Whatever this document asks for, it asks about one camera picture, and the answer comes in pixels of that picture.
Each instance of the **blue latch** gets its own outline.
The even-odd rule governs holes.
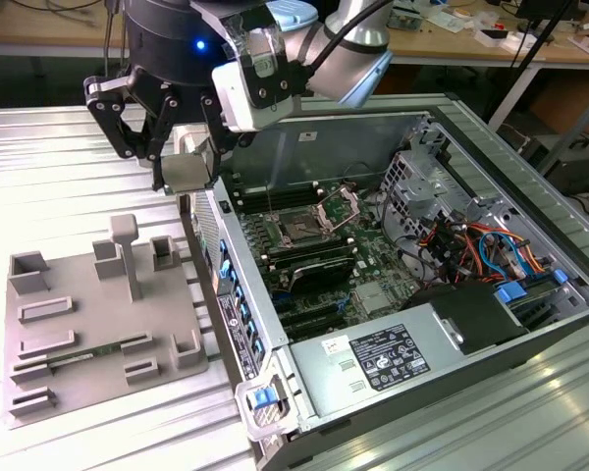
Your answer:
[[[257,339],[253,343],[253,346],[255,348],[255,353],[257,353],[257,357],[262,361],[262,358],[264,358],[264,345],[262,345],[262,340]]]
[[[262,388],[255,391],[251,397],[251,405],[254,410],[268,407],[277,402],[279,402],[279,398],[274,388]]]
[[[257,335],[257,328],[255,327],[255,323],[253,321],[250,321],[248,323],[248,327],[246,328],[246,334],[250,339],[254,339]]]
[[[225,260],[223,265],[220,267],[220,278],[227,278],[229,277],[229,272],[232,269],[232,262],[231,260]]]
[[[242,321],[244,323],[248,322],[248,320],[251,318],[251,311],[248,309],[248,306],[245,302],[241,304],[240,312],[242,313]]]
[[[519,299],[526,294],[526,290],[521,287],[519,282],[505,283],[500,285],[500,288],[498,289],[498,296],[505,303]]]
[[[561,270],[560,268],[557,268],[554,271],[554,278],[557,282],[559,282],[561,285],[563,283],[566,283],[567,280],[569,280],[569,277],[567,276],[567,273],[564,272],[563,270]]]

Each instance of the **motherboard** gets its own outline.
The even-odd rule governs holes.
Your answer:
[[[397,312],[419,289],[365,191],[329,183],[240,200],[244,236],[293,341]],[[317,202],[296,205],[309,198]]]

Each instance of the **workbench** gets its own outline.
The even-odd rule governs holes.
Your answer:
[[[415,100],[444,103],[445,97]],[[135,106],[125,115],[131,124],[143,118]],[[459,126],[470,129],[471,120]],[[0,470],[254,469],[175,200],[152,192],[150,183],[147,169],[114,154],[84,107],[0,110],[0,402],[8,255],[39,249],[52,259],[88,252],[115,214],[136,215],[140,241],[170,235],[182,250],[210,359],[198,376],[20,429],[8,431],[0,420]],[[589,469],[589,327],[299,471],[375,466]]]
[[[467,2],[450,1],[449,3],[453,5]],[[502,23],[507,30],[511,31],[517,31],[517,25],[521,22],[503,8],[489,5],[485,0],[476,0],[462,9],[472,14],[495,12],[500,16],[498,23]],[[396,29],[389,29],[389,31],[391,32],[389,49],[394,54],[393,64],[509,68],[514,57],[514,54],[501,47],[482,45],[473,38],[472,30],[465,29],[452,33],[424,21],[419,32]],[[496,130],[504,122],[523,92],[542,69],[589,70],[589,54],[569,42],[568,38],[572,35],[572,32],[559,32],[558,29],[553,33],[554,42],[543,45],[534,61],[522,73],[491,118],[489,122],[491,128]],[[523,54],[519,55],[517,65],[523,57]]]
[[[516,30],[519,22],[510,13],[488,5],[485,0],[476,0],[463,8],[472,13],[495,11],[500,15],[501,23],[510,30]],[[102,57],[106,12],[102,4],[87,11],[95,27],[65,20],[48,12],[29,10],[10,1],[1,2],[0,56]],[[507,68],[512,61],[513,54],[502,48],[483,46],[473,39],[473,33],[468,30],[454,34],[428,22],[423,22],[421,29],[422,32],[390,29],[389,49],[394,54],[394,64]],[[489,123],[492,128],[498,128],[504,121],[540,70],[589,70],[589,54],[571,44],[567,40],[569,36],[571,33],[557,32],[555,42],[541,49],[493,116]],[[121,38],[121,20],[117,18],[111,37],[111,57],[119,57]]]

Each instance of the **aluminum profile table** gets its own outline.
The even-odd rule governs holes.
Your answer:
[[[143,114],[129,110],[126,117],[135,122]],[[255,468],[175,199],[150,184],[147,170],[114,154],[85,108],[0,111],[0,410],[8,254],[38,249],[52,259],[89,252],[116,214],[135,214],[134,243],[170,235],[179,246],[210,360],[203,374],[18,430],[0,420],[0,469],[156,469],[166,462]]]
[[[410,99],[445,110],[506,168],[510,149],[479,128],[463,105],[442,95]],[[131,123],[142,117],[134,108],[126,116]],[[509,176],[531,193],[538,178],[533,172]],[[557,195],[533,198],[555,221],[571,209]],[[193,283],[174,199],[153,193],[148,171],[115,156],[84,108],[0,111],[0,381],[8,254],[34,248],[47,258],[85,253],[106,234],[108,217],[126,212],[136,214],[142,241],[168,234],[182,249],[210,367],[15,431],[0,421],[0,469],[254,469],[202,293]],[[589,229],[570,225],[567,232],[589,254]],[[372,468],[589,469],[589,327],[525,365],[300,467]]]

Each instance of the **circuit board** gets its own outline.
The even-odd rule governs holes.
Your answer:
[[[332,194],[341,188],[335,183],[320,189],[324,194]],[[322,230],[317,205],[240,214],[242,230],[278,315],[289,337],[295,340],[397,312],[419,289],[418,281],[382,233],[375,215],[364,201],[357,197],[356,200],[359,214],[342,226],[340,222],[353,213],[348,201],[335,197],[324,203],[326,220],[337,227],[333,232]],[[341,240],[348,240],[348,257],[354,262],[353,269],[346,279],[326,288],[307,289],[297,294],[289,292],[280,285],[276,274],[279,269],[264,263],[271,254]],[[317,261],[306,258],[301,265]],[[325,324],[318,321],[324,319],[323,316],[327,316],[327,325],[331,326],[325,331]],[[306,328],[308,325],[317,325],[320,329]]]

